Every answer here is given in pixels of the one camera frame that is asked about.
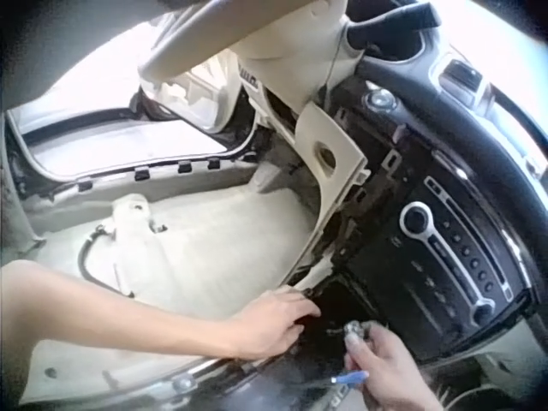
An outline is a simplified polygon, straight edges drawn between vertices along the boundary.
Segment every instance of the beige carpet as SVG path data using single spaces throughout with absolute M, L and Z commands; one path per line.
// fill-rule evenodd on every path
M 241 186 L 150 205 L 136 195 L 115 205 L 119 235 L 116 241 L 97 241 L 88 270 L 114 285 L 116 266 L 138 300 L 209 319 L 235 313 L 276 287 L 315 224 L 287 188 L 257 194 Z M 150 220 L 167 230 L 153 234 L 147 229 Z M 48 234 L 36 260 L 79 276 L 77 253 L 98 223 Z M 42 342 L 33 354 L 23 402 L 106 392 L 113 381 L 127 387 L 191 360 L 195 358 Z M 48 368 L 56 370 L 56 378 L 46 376 Z

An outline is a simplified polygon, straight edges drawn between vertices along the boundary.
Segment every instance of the screwdriver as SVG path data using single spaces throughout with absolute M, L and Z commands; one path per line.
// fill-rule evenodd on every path
M 335 377 L 316 379 L 306 383 L 296 383 L 295 387 L 308 390 L 311 388 L 330 387 L 335 384 L 358 385 L 363 384 L 368 377 L 369 372 L 367 371 L 353 371 L 346 374 L 336 375 Z

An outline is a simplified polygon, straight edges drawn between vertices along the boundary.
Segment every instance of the blue screwdriver handle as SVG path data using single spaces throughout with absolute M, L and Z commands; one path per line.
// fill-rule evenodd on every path
M 369 377 L 369 372 L 367 371 L 354 371 L 349 372 L 348 374 L 337 375 L 333 379 L 334 384 L 363 384 L 366 382 L 366 379 Z

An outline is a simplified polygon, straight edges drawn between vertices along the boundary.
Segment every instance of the hand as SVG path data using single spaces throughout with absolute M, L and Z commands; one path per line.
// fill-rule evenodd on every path
M 262 294 L 226 321 L 232 356 L 258 360 L 284 353 L 304 330 L 295 321 L 307 315 L 319 317 L 319 308 L 290 286 Z
M 367 341 L 350 335 L 345 340 L 344 358 L 349 370 L 369 372 L 366 394 L 383 408 L 394 410 L 443 410 L 420 375 L 402 340 L 381 325 L 372 323 Z

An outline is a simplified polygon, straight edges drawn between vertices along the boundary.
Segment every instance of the steering wheel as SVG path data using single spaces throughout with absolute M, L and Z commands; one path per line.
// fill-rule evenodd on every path
M 140 76 L 169 81 L 312 1 L 211 0 L 155 48 L 140 65 Z

